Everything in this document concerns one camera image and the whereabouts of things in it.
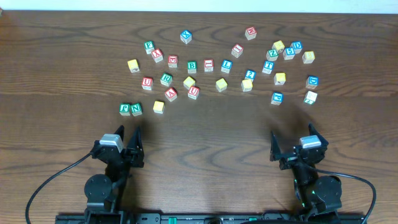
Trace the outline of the green N block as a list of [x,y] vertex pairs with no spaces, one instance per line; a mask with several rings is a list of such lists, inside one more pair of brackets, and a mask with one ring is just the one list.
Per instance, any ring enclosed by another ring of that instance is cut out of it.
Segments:
[[131,104],[130,109],[133,116],[139,116],[142,114],[142,107],[140,103]]

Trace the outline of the green F block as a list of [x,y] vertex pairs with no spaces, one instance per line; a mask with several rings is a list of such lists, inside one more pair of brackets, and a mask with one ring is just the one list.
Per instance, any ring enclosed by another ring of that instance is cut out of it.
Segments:
[[145,48],[146,54],[151,54],[155,50],[154,42],[151,40],[144,42],[144,48]]

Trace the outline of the green J block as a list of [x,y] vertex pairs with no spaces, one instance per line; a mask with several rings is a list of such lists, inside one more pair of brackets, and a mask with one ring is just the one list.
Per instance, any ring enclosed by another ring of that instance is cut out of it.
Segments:
[[130,116],[131,112],[130,112],[130,104],[128,103],[121,103],[119,105],[119,113],[122,116]]

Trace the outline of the red u block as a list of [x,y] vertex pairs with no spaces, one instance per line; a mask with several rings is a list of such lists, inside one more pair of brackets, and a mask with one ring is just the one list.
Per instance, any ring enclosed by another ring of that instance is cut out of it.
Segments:
[[144,90],[150,90],[150,91],[152,91],[152,89],[153,89],[153,79],[152,79],[152,78],[149,78],[149,77],[144,77],[144,78],[142,79],[142,88],[143,88]]
[[199,96],[200,89],[196,86],[191,86],[188,90],[188,97],[196,100]]

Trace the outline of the green B block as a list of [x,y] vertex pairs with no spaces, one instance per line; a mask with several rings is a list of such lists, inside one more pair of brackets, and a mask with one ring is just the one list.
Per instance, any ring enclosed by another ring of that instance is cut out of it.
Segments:
[[188,73],[196,73],[197,72],[197,62],[196,61],[188,61],[187,62],[187,72]]

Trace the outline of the red i block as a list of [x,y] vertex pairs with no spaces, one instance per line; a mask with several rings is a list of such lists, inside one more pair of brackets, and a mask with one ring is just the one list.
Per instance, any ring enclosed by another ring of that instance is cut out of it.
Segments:
[[214,61],[213,59],[204,59],[204,71],[212,72],[214,70]]
[[241,54],[243,53],[244,47],[242,45],[236,44],[232,49],[231,49],[231,54],[239,58]]

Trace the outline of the blue 2 block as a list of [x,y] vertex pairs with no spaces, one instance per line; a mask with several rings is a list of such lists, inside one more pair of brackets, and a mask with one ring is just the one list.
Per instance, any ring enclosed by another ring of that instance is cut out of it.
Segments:
[[256,71],[247,70],[246,73],[245,73],[244,79],[245,80],[250,80],[251,82],[253,82],[255,77],[256,77]]

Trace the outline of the white green Z block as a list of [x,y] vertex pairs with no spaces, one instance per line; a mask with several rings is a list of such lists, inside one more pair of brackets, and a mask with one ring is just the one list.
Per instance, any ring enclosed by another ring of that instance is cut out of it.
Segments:
[[314,91],[307,91],[303,102],[309,105],[314,104],[314,102],[316,102],[318,94],[315,93]]

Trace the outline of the green R block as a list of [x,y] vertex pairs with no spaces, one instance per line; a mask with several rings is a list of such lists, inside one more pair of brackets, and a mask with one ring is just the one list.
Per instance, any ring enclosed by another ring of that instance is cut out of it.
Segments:
[[173,78],[168,73],[163,73],[160,78],[160,83],[164,86],[170,86],[172,84]]

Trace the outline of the red I block centre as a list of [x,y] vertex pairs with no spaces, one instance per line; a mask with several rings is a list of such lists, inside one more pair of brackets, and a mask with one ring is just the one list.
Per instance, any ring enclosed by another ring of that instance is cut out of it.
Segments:
[[214,70],[214,61],[213,59],[204,59],[204,71],[212,72]]

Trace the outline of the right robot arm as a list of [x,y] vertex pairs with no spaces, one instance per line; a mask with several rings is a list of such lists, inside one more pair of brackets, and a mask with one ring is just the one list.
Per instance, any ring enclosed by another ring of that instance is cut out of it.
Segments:
[[309,135],[300,138],[292,152],[283,153],[275,134],[271,134],[271,161],[279,161],[281,170],[291,169],[295,194],[303,209],[297,218],[305,222],[341,223],[337,210],[341,203],[341,180],[334,175],[319,176],[315,164],[325,158],[328,141],[308,125]]

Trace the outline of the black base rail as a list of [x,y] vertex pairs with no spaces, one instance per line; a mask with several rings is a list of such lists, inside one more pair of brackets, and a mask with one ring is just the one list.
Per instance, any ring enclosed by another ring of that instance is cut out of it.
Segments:
[[159,213],[137,214],[90,214],[90,215],[57,215],[55,223],[127,223],[127,224],[237,224],[237,223],[361,223],[361,215],[320,215],[307,221],[288,213],[264,213],[262,215],[179,215]]

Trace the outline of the red U block centre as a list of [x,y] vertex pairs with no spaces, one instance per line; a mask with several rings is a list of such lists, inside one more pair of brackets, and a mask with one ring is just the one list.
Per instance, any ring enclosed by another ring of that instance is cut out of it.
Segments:
[[191,86],[188,90],[188,97],[196,100],[199,96],[200,89],[196,86]]

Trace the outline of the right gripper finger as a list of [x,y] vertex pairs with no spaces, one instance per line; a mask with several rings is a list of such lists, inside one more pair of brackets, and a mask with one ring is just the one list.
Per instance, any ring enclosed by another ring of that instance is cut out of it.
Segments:
[[270,161],[280,160],[281,151],[275,134],[271,131]]
[[317,136],[322,144],[326,144],[326,139],[315,129],[312,123],[308,124],[308,130],[311,136],[313,135]]

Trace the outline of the red E block left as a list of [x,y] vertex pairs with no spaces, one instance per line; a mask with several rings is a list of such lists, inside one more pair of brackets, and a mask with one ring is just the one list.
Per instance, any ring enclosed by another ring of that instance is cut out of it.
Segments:
[[169,68],[177,68],[178,67],[178,56],[177,55],[169,55],[168,56],[168,66],[169,66]]

